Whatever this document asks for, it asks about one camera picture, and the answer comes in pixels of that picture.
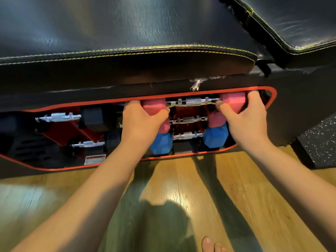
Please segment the person's left forearm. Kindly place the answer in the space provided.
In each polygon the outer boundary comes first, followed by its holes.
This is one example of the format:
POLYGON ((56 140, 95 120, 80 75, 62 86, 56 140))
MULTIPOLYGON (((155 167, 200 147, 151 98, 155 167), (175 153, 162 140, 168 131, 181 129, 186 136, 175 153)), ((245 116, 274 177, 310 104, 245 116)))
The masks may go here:
POLYGON ((133 170, 148 149, 121 142, 52 216, 11 252, 95 252, 133 170))

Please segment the person's right hand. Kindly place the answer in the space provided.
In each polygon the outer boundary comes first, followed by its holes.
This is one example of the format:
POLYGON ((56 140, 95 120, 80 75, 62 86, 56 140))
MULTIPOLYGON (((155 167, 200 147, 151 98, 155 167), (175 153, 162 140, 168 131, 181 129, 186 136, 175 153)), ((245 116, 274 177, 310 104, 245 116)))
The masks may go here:
POLYGON ((267 136, 267 112, 259 92, 247 94, 248 106, 232 121, 228 121, 229 131, 235 142, 246 152, 260 152, 273 147, 267 136))

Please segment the person's right forearm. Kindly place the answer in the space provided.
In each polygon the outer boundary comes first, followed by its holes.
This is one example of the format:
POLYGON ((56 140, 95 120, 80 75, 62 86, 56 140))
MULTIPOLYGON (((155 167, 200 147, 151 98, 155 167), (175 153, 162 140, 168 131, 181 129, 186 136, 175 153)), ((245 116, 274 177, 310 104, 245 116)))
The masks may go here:
POLYGON ((269 140, 238 141, 328 252, 336 252, 336 187, 269 140))

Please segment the red dumbbell rack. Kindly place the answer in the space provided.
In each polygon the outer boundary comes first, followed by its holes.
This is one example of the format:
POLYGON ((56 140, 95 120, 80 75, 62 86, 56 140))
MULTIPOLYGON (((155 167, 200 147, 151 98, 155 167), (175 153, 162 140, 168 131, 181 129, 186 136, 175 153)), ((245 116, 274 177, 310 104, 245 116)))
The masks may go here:
MULTIPOLYGON (((121 118, 121 107, 123 105, 113 105, 113 104, 101 104, 101 105, 91 105, 91 106, 101 106, 103 109, 103 124, 85 126, 82 122, 58 122, 50 123, 47 131, 43 134, 49 139, 53 140, 60 146, 66 146, 67 143, 72 139, 79 139, 79 141, 94 141, 97 142, 99 139, 102 139, 106 132, 112 131, 116 128, 121 128, 118 118, 121 118)), ((196 110, 196 113, 193 115, 198 116, 200 114, 199 110, 196 110)), ((173 118, 180 118, 177 116, 177 112, 173 112, 173 118)), ((191 125, 198 129, 202 122, 196 122, 196 125, 191 125)))

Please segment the black speckled rubber mat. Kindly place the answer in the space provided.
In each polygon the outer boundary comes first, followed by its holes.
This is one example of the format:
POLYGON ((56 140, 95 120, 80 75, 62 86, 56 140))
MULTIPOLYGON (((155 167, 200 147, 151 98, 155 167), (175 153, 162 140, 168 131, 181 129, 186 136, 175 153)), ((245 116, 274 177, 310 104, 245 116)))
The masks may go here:
POLYGON ((336 113, 298 136, 291 147, 311 170, 336 168, 336 113))

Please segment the black bench seat pad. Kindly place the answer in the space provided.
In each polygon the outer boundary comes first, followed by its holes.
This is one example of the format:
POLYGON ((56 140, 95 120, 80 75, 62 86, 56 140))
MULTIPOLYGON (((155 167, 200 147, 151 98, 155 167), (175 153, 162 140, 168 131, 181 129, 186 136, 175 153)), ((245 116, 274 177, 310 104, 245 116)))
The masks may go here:
POLYGON ((257 60, 219 0, 0 0, 8 94, 248 74, 257 60))

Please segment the white red warning label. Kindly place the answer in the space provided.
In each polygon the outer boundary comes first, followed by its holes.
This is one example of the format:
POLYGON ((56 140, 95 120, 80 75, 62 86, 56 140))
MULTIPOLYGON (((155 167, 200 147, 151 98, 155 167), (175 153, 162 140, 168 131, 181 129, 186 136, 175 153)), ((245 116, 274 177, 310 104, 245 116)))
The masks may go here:
POLYGON ((106 159, 106 154, 86 156, 85 161, 84 161, 84 166, 100 165, 101 163, 105 161, 105 159, 106 159))

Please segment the blue dumbbell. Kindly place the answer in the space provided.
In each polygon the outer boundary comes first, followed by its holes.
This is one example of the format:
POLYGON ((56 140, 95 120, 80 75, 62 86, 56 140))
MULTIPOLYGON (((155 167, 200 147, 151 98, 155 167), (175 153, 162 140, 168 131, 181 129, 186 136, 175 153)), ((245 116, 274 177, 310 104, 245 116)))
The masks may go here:
POLYGON ((158 134, 149 148, 154 155, 164 155, 171 151, 174 140, 191 140, 196 138, 201 138, 203 144, 208 148, 221 148, 224 146, 228 136, 229 129, 226 124, 220 127, 207 128, 204 132, 187 131, 176 135, 168 132, 165 134, 158 134))

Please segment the person's foot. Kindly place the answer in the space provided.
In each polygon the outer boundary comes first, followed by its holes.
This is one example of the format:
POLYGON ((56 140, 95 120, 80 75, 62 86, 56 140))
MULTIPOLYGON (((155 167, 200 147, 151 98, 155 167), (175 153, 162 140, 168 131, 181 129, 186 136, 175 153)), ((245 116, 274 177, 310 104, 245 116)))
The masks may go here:
POLYGON ((201 247, 202 252, 226 252, 226 249, 221 244, 214 242, 208 236, 203 237, 201 247))

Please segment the large black dumbbell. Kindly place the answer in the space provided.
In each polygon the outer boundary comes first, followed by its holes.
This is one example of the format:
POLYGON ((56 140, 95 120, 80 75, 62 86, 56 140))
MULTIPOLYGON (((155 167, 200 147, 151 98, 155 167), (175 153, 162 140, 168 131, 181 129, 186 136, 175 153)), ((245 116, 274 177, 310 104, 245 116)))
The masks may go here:
POLYGON ((26 112, 0 113, 0 133, 35 130, 49 127, 50 123, 82 122, 85 126, 103 124, 101 106, 85 106, 80 112, 53 112, 32 114, 26 112))

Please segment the pink dumbbell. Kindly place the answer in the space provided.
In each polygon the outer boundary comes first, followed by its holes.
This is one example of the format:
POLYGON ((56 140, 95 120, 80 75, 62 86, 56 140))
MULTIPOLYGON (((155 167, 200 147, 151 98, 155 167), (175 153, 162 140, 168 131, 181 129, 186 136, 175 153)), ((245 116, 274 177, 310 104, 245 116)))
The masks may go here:
POLYGON ((170 131, 172 125, 191 124, 197 122, 207 122, 209 128, 221 127, 227 122, 227 119, 219 111, 205 111, 206 115, 197 115, 192 117, 183 117, 166 119, 160 126, 158 134, 166 134, 170 131))
POLYGON ((172 107, 195 107, 216 104, 217 101, 222 101, 230 105, 232 110, 239 113, 246 102, 246 92, 229 92, 219 94, 217 98, 209 96, 205 97, 185 97, 177 100, 167 101, 166 98, 157 98, 150 100, 142 100, 143 109, 149 114, 157 114, 160 110, 172 107))

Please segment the small black dumbbell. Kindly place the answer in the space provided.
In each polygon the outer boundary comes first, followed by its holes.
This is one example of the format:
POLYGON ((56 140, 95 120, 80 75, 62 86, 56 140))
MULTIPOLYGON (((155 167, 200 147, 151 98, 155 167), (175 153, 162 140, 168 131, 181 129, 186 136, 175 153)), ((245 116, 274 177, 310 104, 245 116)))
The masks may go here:
POLYGON ((86 148, 99 148, 104 153, 110 154, 121 142, 122 128, 116 128, 106 132, 102 139, 94 141, 79 141, 75 138, 70 140, 64 147, 67 156, 83 156, 86 148))

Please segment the person's left hand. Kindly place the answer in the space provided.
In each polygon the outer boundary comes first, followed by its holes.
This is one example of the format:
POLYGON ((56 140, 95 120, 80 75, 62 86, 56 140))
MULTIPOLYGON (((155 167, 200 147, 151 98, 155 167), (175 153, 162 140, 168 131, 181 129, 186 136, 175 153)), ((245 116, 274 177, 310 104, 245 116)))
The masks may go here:
POLYGON ((150 115, 138 100, 129 101, 123 110, 121 144, 143 156, 153 143, 160 127, 153 127, 150 115))

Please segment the black bench back pad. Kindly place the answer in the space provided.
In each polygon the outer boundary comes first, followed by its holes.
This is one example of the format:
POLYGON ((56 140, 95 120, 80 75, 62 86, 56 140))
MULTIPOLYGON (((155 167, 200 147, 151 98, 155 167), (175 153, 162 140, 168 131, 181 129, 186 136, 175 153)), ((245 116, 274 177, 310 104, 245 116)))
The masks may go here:
POLYGON ((336 67, 336 0, 222 2, 279 67, 336 67))

